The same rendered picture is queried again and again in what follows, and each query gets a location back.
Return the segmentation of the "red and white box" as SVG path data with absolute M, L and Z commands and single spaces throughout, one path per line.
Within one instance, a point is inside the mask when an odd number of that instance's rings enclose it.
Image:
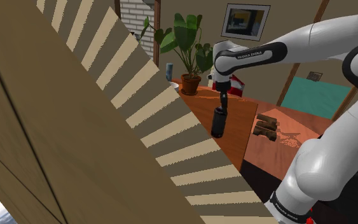
M 245 84 L 242 81 L 240 81 L 234 74 L 229 75 L 229 77 L 230 77 L 231 87 L 227 91 L 227 93 L 241 97 L 243 94 Z M 209 83 L 212 84 L 212 89 L 216 90 L 216 82 L 214 81 L 214 75 L 209 74 L 208 79 L 210 80 Z

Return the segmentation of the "black cylindrical bottle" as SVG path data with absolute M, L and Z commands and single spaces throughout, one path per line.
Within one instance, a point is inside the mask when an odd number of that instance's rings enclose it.
M 214 109 L 212 128 L 210 132 L 212 137 L 220 138 L 223 136 L 227 115 L 227 110 L 222 107 Z

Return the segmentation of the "orange wooden table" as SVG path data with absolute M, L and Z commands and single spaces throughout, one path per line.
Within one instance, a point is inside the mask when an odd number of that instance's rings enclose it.
M 174 100 L 156 114 L 168 119 L 165 137 L 148 146 L 148 151 L 183 194 L 254 192 L 246 201 L 266 202 L 282 182 L 299 147 L 308 139 L 317 139 L 331 120 L 304 114 L 299 123 L 279 109 L 271 109 L 279 133 L 275 141 L 253 136 L 252 125 L 258 105 L 229 96 L 228 116 L 223 136 L 210 131 L 214 109 L 220 106 L 219 92 L 199 86 L 196 95 L 167 89 Z

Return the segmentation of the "brown stacked wooden blocks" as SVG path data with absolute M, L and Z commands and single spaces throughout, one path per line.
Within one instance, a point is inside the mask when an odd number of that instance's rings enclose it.
M 270 116 L 258 114 L 256 116 L 256 125 L 252 133 L 256 136 L 263 135 L 270 141 L 277 139 L 277 119 Z

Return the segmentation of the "green potted plant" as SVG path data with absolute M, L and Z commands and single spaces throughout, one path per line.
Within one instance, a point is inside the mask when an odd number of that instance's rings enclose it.
M 160 53 L 175 51 L 186 68 L 181 75 L 184 95 L 196 95 L 201 81 L 200 75 L 213 66 L 213 47 L 209 43 L 201 44 L 201 15 L 188 15 L 184 18 L 180 13 L 174 15 L 174 26 L 168 29 L 156 29 L 149 19 L 144 19 L 144 34 L 148 28 L 154 30 L 154 40 Z

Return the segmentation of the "teal flat panel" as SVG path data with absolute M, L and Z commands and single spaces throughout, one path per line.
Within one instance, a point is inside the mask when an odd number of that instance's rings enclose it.
M 350 87 L 294 77 L 281 106 L 331 119 L 349 91 Z

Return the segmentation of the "framed wall picture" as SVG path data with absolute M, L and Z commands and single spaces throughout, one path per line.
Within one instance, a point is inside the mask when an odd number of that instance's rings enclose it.
M 259 41 L 269 11 L 270 5 L 228 3 L 222 37 Z

